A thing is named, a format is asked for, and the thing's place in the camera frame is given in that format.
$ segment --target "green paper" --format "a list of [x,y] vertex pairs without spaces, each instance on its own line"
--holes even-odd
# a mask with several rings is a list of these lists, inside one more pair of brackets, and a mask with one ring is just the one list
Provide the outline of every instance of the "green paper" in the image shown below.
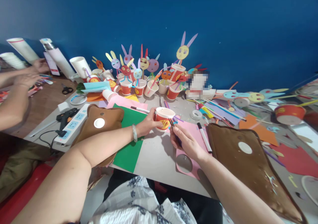
[[[125,112],[122,121],[122,128],[131,126],[132,124],[138,124],[147,116],[146,114],[128,109],[126,107],[118,106],[117,104],[114,104],[114,107],[122,108]],[[120,149],[115,156],[113,164],[133,173],[143,142],[141,139],[143,138],[144,136],[138,138],[137,143],[135,143],[135,141],[131,141],[125,147]]]

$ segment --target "bracelet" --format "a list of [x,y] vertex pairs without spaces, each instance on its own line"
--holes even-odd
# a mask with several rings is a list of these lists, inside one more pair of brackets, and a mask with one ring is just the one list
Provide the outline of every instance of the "bracelet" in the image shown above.
[[132,133],[133,133],[133,140],[135,141],[135,143],[137,143],[138,139],[137,139],[137,131],[136,131],[136,126],[135,124],[132,124]]

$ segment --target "scissors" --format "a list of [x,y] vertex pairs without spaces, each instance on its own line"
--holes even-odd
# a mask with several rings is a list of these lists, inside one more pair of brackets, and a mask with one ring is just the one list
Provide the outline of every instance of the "scissors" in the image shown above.
[[63,86],[62,93],[63,93],[64,95],[67,95],[67,94],[73,92],[73,88],[67,87],[67,86],[65,86],[63,83],[62,83],[62,86]]

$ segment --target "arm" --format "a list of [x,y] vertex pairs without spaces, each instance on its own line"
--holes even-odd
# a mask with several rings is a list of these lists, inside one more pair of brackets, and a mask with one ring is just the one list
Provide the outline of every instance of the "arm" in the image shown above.
[[0,131],[13,127],[23,120],[28,106],[29,88],[41,77],[37,74],[17,76],[8,98],[0,106]]
[[[155,109],[136,125],[137,136],[162,127]],[[133,140],[132,127],[103,132],[79,142],[57,162],[13,223],[67,223],[80,219],[91,169]]]
[[171,143],[175,148],[180,148],[177,145],[175,134],[181,139],[182,148],[186,154],[200,165],[235,224],[283,224],[283,221],[266,203],[219,161],[206,153],[187,130],[177,125],[171,132]]

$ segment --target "orange paper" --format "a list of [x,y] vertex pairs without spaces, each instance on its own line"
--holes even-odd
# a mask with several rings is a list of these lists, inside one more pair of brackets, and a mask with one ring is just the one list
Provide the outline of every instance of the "orange paper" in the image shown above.
[[[250,127],[257,124],[255,116],[248,114],[245,117],[245,119],[246,119],[246,121],[239,122],[240,129],[250,129]],[[273,132],[267,130],[266,127],[262,126],[261,123],[258,126],[254,127],[252,130],[254,130],[258,134],[260,140],[265,141],[265,142],[269,142],[270,144],[279,147],[277,140],[275,138],[275,134]]]

